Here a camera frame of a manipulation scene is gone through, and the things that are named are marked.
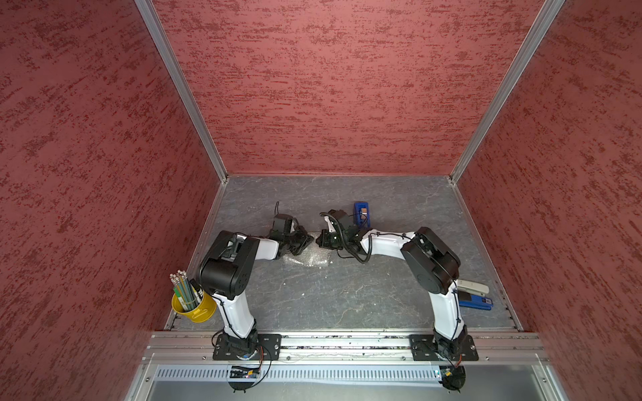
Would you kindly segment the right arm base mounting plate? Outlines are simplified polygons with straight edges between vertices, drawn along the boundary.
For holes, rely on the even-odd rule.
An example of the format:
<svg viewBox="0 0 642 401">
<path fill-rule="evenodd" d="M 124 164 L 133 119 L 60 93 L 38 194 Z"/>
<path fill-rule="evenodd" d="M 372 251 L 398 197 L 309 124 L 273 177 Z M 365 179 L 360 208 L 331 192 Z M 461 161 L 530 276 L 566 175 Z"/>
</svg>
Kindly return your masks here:
<svg viewBox="0 0 642 401">
<path fill-rule="evenodd" d="M 441 335 L 412 334 L 409 336 L 413 360 L 423 362 L 476 362 L 479 355 L 471 335 L 464 333 L 454 340 Z"/>
</svg>

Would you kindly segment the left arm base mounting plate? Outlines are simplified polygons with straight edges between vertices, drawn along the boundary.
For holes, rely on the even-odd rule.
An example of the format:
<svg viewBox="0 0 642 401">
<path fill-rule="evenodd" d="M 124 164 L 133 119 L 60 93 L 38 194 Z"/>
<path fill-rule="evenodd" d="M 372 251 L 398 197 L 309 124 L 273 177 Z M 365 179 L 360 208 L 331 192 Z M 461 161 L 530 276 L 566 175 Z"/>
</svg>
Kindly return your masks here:
<svg viewBox="0 0 642 401">
<path fill-rule="evenodd" d="M 247 339 L 238 339 L 226 333 L 217 336 L 213 344 L 215 361 L 277 361 L 283 336 L 251 332 Z"/>
</svg>

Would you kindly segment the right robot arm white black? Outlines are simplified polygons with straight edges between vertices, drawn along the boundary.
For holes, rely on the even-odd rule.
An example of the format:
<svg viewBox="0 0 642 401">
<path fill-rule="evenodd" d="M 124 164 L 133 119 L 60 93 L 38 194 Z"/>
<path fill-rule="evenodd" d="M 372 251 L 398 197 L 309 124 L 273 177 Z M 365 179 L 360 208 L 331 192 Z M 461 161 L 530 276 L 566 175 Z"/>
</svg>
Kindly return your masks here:
<svg viewBox="0 0 642 401">
<path fill-rule="evenodd" d="M 419 285 L 430 294 L 434 314 L 433 342 L 443 359 L 463 353 L 467 327 L 458 297 L 460 258 L 428 227 L 414 232 L 383 232 L 352 221 L 343 210 L 322 212 L 327 227 L 316 243 L 323 249 L 343 251 L 361 264 L 371 257 L 403 260 Z"/>
</svg>

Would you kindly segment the blue tape dispenser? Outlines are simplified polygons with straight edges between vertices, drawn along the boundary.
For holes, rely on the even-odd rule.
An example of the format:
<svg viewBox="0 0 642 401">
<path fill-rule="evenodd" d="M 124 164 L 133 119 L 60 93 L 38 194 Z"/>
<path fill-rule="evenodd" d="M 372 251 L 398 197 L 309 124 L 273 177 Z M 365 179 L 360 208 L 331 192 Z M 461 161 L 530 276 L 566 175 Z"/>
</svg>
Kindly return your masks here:
<svg viewBox="0 0 642 401">
<path fill-rule="evenodd" d="M 368 202 L 354 203 L 354 223 L 359 227 L 371 227 Z"/>
</svg>

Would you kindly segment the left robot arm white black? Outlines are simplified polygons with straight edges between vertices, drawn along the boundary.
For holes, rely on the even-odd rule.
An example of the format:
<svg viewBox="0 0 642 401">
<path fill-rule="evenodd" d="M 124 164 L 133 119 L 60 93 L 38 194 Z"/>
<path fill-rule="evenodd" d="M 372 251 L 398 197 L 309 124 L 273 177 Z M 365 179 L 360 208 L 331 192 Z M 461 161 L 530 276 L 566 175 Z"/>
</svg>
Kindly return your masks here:
<svg viewBox="0 0 642 401">
<path fill-rule="evenodd" d="M 196 282 L 215 301 L 224 322 L 215 344 L 216 358 L 249 360 L 261 354 L 256 319 L 246 296 L 254 263 L 275 261 L 285 254 L 298 256 L 314 240 L 303 227 L 271 234 L 264 238 L 221 231 L 197 270 Z"/>
</svg>

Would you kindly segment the clear bubble wrap sheet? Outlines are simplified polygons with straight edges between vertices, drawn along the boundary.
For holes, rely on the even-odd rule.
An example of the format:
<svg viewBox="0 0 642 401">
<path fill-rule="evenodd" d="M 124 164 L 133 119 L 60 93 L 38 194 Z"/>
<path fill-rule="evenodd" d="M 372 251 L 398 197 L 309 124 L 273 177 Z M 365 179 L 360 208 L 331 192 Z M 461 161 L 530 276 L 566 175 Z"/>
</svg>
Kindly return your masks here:
<svg viewBox="0 0 642 401">
<path fill-rule="evenodd" d="M 334 251 L 319 247 L 316 243 L 316 239 L 320 236 L 319 232 L 312 232 L 310 235 L 313 237 L 312 242 L 299 255 L 289 253 L 283 256 L 286 264 L 317 269 L 329 266 Z"/>
</svg>

